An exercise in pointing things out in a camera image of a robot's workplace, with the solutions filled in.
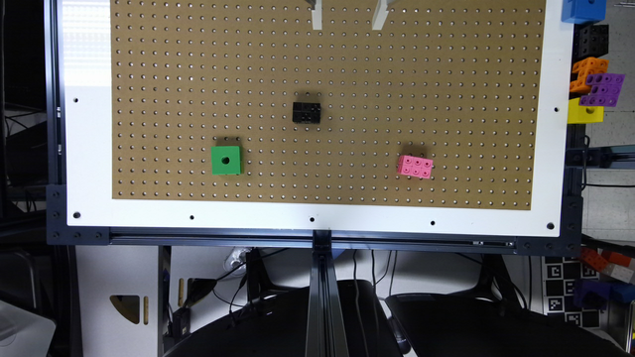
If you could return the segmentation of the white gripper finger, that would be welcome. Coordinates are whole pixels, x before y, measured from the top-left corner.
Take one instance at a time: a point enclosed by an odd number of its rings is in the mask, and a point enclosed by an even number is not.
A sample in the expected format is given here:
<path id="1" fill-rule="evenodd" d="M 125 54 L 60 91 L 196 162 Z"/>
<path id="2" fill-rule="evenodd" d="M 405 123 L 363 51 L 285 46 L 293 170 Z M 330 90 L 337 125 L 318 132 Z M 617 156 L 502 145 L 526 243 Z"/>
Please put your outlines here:
<path id="1" fill-rule="evenodd" d="M 395 0 L 378 0 L 371 22 L 373 31 L 381 31 L 390 12 L 391 4 Z"/>
<path id="2" fill-rule="evenodd" d="M 306 0 L 311 10 L 311 24 L 315 31 L 322 30 L 322 0 Z"/>

